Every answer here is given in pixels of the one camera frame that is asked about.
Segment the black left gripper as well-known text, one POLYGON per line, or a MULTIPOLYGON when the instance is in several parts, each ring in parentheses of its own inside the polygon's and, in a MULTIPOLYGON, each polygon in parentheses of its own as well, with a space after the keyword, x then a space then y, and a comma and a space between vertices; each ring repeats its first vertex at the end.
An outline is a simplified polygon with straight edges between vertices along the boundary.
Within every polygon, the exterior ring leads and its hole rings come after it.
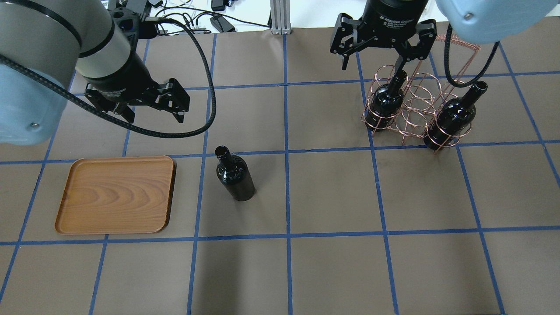
POLYGON ((132 52, 115 73, 100 78, 85 78, 106 99, 116 102, 113 114, 130 124, 134 123, 135 113, 128 102, 138 104, 138 99, 142 100, 142 105, 171 113, 178 123, 184 123, 184 115, 189 111, 190 95, 180 82, 176 78, 170 78, 163 84, 152 80, 136 52, 132 52))

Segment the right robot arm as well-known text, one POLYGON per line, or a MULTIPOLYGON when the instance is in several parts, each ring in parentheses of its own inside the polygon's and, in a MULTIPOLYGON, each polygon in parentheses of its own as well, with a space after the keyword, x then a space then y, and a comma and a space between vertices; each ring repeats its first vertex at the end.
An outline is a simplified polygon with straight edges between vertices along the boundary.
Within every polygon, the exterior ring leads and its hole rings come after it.
MULTIPOLYGON (((478 81, 488 69, 500 40, 523 32, 548 15, 557 0, 438 0, 436 5, 448 20, 444 39, 444 71, 454 87, 464 88, 478 81), (460 83, 451 76, 449 54, 452 35, 470 44, 493 44, 484 67, 470 81, 460 83)), ((394 48, 398 52, 396 69, 409 60, 423 60, 437 36, 434 19, 422 21, 426 0, 368 0, 360 19, 338 15, 332 33, 330 52, 348 58, 365 48, 394 48)))

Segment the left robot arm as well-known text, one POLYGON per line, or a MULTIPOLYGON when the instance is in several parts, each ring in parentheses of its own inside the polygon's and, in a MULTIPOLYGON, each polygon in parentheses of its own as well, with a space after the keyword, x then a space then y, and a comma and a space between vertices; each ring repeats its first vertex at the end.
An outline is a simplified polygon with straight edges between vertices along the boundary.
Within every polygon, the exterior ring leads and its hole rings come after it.
MULTIPOLYGON (((148 20, 159 0, 3 0, 1 55, 66 90, 74 74, 87 82, 93 108, 133 123, 132 106, 171 113, 182 123, 190 96, 170 78, 152 80, 136 53, 157 34, 148 20)), ((1 142, 36 145, 55 131, 67 100, 1 62, 1 142)))

